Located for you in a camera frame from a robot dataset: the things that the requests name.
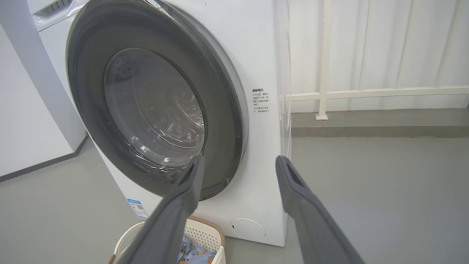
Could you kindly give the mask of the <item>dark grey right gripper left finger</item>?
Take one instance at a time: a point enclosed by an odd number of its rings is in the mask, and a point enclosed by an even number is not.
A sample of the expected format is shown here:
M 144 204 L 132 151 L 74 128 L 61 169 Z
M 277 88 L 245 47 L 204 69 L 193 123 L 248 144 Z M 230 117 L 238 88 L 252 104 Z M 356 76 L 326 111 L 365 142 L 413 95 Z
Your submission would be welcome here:
M 149 216 L 117 264 L 176 264 L 187 218 L 195 211 L 205 158 L 194 157 Z

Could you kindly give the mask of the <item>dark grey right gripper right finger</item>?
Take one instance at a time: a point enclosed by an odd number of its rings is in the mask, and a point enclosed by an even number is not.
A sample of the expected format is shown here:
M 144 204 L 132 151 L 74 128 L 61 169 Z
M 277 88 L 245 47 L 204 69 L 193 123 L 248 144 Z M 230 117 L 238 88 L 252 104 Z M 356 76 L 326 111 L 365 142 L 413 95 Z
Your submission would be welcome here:
M 283 208 L 295 222 L 304 264 L 365 264 L 290 160 L 278 156 L 275 169 Z

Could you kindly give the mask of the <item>blue bear-print pyjama clothes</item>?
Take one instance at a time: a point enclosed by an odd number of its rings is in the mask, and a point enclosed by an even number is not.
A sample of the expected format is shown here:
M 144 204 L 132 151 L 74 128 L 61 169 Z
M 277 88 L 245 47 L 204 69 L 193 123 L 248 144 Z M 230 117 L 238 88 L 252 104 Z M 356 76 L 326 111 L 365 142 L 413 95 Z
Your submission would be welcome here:
M 178 254 L 178 264 L 212 264 L 217 251 L 208 252 L 204 247 L 195 247 L 189 237 L 184 236 Z

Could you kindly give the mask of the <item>dark round washer door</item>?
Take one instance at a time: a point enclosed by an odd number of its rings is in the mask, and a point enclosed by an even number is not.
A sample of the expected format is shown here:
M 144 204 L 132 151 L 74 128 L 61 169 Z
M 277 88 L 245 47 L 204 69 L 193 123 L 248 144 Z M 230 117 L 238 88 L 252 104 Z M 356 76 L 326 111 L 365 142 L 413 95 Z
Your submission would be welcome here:
M 228 54 L 201 22 L 160 0 L 90 0 L 73 21 L 66 55 L 79 115 L 124 178 L 163 197 L 183 175 L 191 160 L 174 169 L 152 155 L 156 135 L 143 112 L 162 96 L 190 92 L 204 118 L 201 200 L 233 181 L 247 145 L 245 94 Z

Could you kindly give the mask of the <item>cream perforated laundry basket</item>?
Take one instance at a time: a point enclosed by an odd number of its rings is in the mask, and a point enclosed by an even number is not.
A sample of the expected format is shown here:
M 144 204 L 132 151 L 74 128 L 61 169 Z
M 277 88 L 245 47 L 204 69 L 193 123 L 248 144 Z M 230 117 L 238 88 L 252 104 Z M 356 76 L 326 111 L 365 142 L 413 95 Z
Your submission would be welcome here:
M 212 264 L 226 264 L 225 236 L 216 224 L 191 216 L 186 221 L 183 236 L 189 237 L 195 247 L 202 246 L 208 252 L 216 250 Z

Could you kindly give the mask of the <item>white front-load washing machine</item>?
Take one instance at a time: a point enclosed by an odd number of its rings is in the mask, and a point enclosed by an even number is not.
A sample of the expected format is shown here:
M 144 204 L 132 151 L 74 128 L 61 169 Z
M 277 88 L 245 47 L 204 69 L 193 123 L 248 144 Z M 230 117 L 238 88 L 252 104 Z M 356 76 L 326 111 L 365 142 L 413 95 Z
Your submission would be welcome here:
M 265 229 L 264 239 L 258 242 L 284 246 L 288 216 L 282 207 L 275 160 L 279 155 L 291 156 L 291 125 L 285 99 L 288 86 L 281 84 L 285 69 L 281 67 L 280 56 L 288 54 L 280 49 L 278 38 L 280 22 L 276 11 L 280 10 L 280 1 L 160 1 L 184 10 L 216 37 L 239 75 L 247 104 L 247 145 L 235 178 L 218 195 L 200 199 L 193 215 L 213 222 L 231 237 L 235 237 L 230 227 L 232 220 L 251 219 Z M 66 62 L 69 32 L 76 17 L 77 14 L 38 34 L 69 100 L 77 110 L 69 87 Z M 255 88 L 263 88 L 269 93 L 271 105 L 268 113 L 253 112 L 251 96 Z M 150 216 L 165 195 L 160 197 L 150 193 L 124 178 L 92 142 L 124 197 L 141 202 Z

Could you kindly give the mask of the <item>blue energy label sticker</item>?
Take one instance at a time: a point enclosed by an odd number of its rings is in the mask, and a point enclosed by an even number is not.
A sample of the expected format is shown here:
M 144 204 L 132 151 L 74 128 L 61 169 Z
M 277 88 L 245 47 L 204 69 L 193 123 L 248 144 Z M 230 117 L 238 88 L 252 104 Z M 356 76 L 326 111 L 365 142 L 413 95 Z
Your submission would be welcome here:
M 135 199 L 127 199 L 128 203 L 132 207 L 134 213 L 140 219 L 147 219 L 149 217 L 148 213 L 146 212 L 145 208 L 142 206 L 141 202 Z

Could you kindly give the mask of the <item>round white filter cover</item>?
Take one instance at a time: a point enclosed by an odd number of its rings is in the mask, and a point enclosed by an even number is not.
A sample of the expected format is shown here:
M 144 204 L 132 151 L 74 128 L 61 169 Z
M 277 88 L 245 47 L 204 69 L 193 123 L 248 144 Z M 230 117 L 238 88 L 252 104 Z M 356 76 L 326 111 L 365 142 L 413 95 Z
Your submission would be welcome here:
M 230 223 L 235 237 L 258 242 L 265 237 L 265 229 L 258 222 L 247 218 L 236 218 Z

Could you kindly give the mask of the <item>perforated steel washer drum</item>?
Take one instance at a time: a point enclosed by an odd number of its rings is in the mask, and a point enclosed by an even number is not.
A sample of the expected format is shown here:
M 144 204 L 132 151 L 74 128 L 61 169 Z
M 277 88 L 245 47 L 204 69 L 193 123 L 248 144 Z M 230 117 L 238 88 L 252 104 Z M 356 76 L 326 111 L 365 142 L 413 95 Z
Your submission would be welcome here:
M 150 149 L 159 164 L 174 169 L 185 167 L 203 152 L 204 118 L 194 94 L 162 96 L 143 114 L 156 135 L 156 146 Z

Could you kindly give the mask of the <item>small printed text label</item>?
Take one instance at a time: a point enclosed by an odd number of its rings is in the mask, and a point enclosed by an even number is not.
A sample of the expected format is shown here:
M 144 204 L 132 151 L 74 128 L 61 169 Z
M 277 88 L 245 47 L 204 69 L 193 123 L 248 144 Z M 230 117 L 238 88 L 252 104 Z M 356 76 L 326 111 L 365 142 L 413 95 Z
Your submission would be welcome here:
M 268 113 L 270 111 L 269 93 L 263 88 L 252 89 L 251 107 L 254 113 Z

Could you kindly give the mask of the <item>white metal railing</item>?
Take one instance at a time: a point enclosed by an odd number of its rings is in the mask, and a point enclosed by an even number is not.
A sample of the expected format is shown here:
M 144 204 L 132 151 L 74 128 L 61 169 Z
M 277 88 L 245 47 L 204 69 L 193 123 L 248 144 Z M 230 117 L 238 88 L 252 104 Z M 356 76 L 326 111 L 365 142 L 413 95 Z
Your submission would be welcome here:
M 291 110 L 462 109 L 469 0 L 288 0 Z

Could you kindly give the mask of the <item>white detergent drawer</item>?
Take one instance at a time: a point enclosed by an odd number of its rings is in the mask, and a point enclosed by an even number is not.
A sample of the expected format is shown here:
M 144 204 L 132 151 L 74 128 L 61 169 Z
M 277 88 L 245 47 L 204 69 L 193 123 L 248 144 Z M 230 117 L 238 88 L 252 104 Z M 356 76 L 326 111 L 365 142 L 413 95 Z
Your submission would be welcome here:
M 77 14 L 90 0 L 27 0 L 38 32 Z

